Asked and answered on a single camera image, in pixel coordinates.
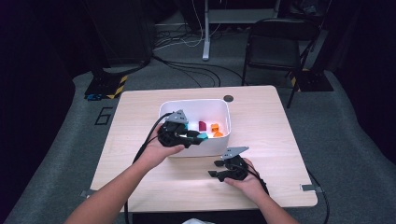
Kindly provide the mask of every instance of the table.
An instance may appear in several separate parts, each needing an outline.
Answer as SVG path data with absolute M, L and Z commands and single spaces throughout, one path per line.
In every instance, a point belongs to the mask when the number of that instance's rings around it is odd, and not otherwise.
M 263 9 L 210 9 L 205 0 L 205 43 L 202 59 L 209 60 L 210 30 L 209 23 L 254 23 L 259 20 L 277 17 L 280 0 L 276 0 L 274 8 Z
M 247 146 L 249 158 L 267 183 L 271 197 L 283 207 L 314 206 L 315 192 L 300 190 L 311 184 L 288 119 L 272 86 L 223 87 L 122 94 L 99 160 L 91 189 L 99 189 L 133 161 L 159 117 L 161 104 L 185 99 L 222 99 L 228 103 L 232 131 L 229 147 Z M 187 212 L 255 209 L 238 189 L 209 176 L 221 171 L 219 157 L 167 158 L 151 170 L 129 199 L 129 211 Z

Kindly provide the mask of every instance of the chair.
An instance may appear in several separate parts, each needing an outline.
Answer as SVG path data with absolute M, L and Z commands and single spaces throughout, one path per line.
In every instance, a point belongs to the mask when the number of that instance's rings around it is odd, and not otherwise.
M 299 20 L 312 21 L 321 31 L 326 20 L 332 0 L 292 0 L 285 17 Z M 317 40 L 311 48 L 314 51 Z
M 279 18 L 257 21 L 252 25 L 247 38 L 241 85 L 245 85 L 248 66 L 287 71 L 288 75 L 294 75 L 298 80 L 318 34 L 319 28 L 310 21 Z M 302 41 L 308 44 L 300 53 Z M 298 89 L 295 83 L 287 108 L 290 108 L 294 92 Z

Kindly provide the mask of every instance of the human hand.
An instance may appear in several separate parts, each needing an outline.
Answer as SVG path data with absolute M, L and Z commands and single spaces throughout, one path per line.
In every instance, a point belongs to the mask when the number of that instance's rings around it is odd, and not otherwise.
M 151 141 L 146 146 L 146 149 L 137 160 L 139 163 L 144 164 L 148 169 L 152 169 L 158 166 L 166 157 L 176 154 L 184 149 L 183 145 L 178 145 L 174 147 L 164 147 L 160 141 L 158 141 L 158 131 L 160 130 L 162 124 L 158 124 L 152 132 Z
M 254 173 L 255 171 L 253 170 L 253 163 L 246 158 L 244 158 L 244 161 L 249 165 L 249 171 Z M 268 196 L 268 194 L 265 193 L 260 180 L 251 173 L 249 173 L 244 180 L 235 180 L 226 177 L 224 182 L 242 190 L 242 192 L 254 203 L 257 203 L 257 199 L 262 197 L 262 195 Z

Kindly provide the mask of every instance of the white container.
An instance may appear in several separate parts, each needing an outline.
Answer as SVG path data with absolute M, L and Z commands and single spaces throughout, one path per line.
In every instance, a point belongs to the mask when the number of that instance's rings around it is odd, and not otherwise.
M 209 137 L 199 146 L 191 145 L 172 157 L 206 157 L 222 155 L 231 133 L 231 120 L 228 105 L 220 99 L 168 101 L 161 105 L 160 116 L 166 113 L 183 110 L 188 123 L 188 129 L 206 133 Z M 199 121 L 206 124 L 206 131 L 199 131 Z M 222 137 L 213 137 L 211 124 L 219 125 Z

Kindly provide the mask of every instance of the person's left hand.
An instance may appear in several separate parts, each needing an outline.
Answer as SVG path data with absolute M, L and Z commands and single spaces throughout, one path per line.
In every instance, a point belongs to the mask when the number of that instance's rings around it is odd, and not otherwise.
M 165 160 L 166 157 L 176 154 L 179 151 L 184 149 L 183 145 L 178 145 L 174 147 L 164 147 L 159 141 L 158 141 L 158 130 L 160 130 L 162 124 L 158 124 L 157 127 L 155 127 L 151 137 L 149 140 L 153 139 L 151 142 L 148 143 L 145 151 L 142 153 L 140 158 L 137 160 L 139 162 L 142 162 L 147 166 L 149 169 L 152 169 L 156 166 L 158 166 L 163 160 Z

